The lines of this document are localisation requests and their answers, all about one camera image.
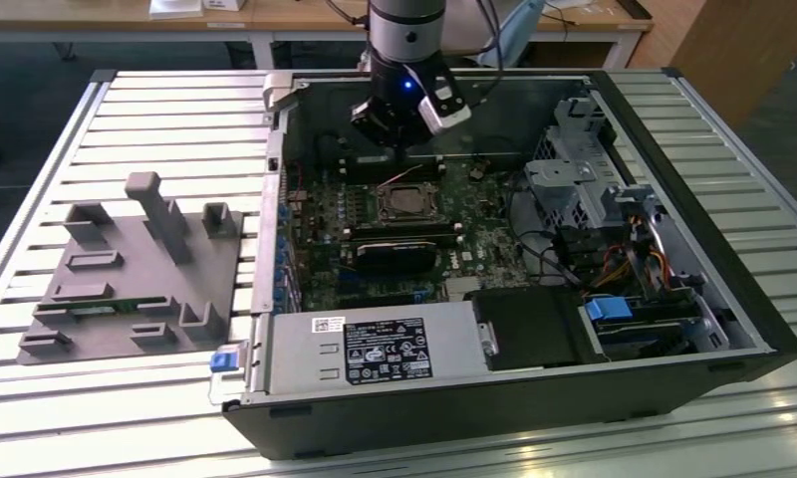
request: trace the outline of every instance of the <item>warning label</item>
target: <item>warning label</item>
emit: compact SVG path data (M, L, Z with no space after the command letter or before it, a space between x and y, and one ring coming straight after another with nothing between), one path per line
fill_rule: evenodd
M352 385L435 376L423 319L346 324L344 336Z

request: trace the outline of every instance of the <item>metal grating table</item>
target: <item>metal grating table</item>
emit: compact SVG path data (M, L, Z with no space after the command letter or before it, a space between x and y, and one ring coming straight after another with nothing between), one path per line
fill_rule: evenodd
M797 204L684 80L612 78L797 334ZM0 245L0 476L797 476L797 361L667 416L276 463L208 401L210 353L15 364L70 204L140 213L122 182L132 171L160 174L184 212L226 201L246 213L231 339L247 334L262 84L262 72L122 72L90 85Z

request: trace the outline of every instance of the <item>blue tab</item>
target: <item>blue tab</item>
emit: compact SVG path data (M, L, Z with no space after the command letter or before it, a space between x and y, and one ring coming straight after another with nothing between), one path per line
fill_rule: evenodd
M632 318L632 310L623 297L596 297L586 305L592 321L615 321Z
M239 354L236 352L216 352L210 359L210 370L214 373L220 371L239 370Z

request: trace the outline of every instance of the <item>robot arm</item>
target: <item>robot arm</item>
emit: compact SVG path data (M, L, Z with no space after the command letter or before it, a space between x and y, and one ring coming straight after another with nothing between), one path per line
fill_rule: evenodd
M332 0L327 2L342 13ZM352 124L372 142L391 147L399 159L407 147L428 142L468 120L471 109L482 103L464 97L443 50L463 51L462 55L475 56L483 65L504 68L516 64L544 3L370 0L367 20L352 23L366 24L370 30L372 94L354 109ZM468 46L478 49L466 50Z
M442 52L446 12L446 0L370 1L372 94L352 124L398 157L471 117Z

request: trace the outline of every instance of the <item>wooden desk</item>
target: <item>wooden desk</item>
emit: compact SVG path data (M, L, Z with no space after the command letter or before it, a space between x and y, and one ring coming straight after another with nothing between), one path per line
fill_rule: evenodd
M338 0L354 15L366 0ZM150 0L0 0L0 42L212 42L246 41L256 64L274 69L275 41L364 41L323 0L248 0L239 12L206 10L204 16L151 20ZM544 18L534 42L603 42L612 47L608 68L624 68L648 20L632 19L615 0L564 10L562 21Z
M630 66L678 67L734 126L797 57L797 0L639 0L655 18Z
M255 4L151 20L151 0L0 0L0 43L54 43L66 59L74 43L250 42Z
M366 13L366 0L336 0L352 16ZM626 13L616 0L598 0L584 8L563 10L567 32L560 20L544 17L534 42L611 43L604 66L626 68L628 58L643 32L652 27L651 20L636 20ZM328 8L323 0L259 0L254 8L252 28L258 31L254 44L258 64L268 68L272 41L363 41L364 33L351 26Z
M199 32L244 30L256 1L238 12L204 10L203 17L151 20L151 0L0 0L0 31Z

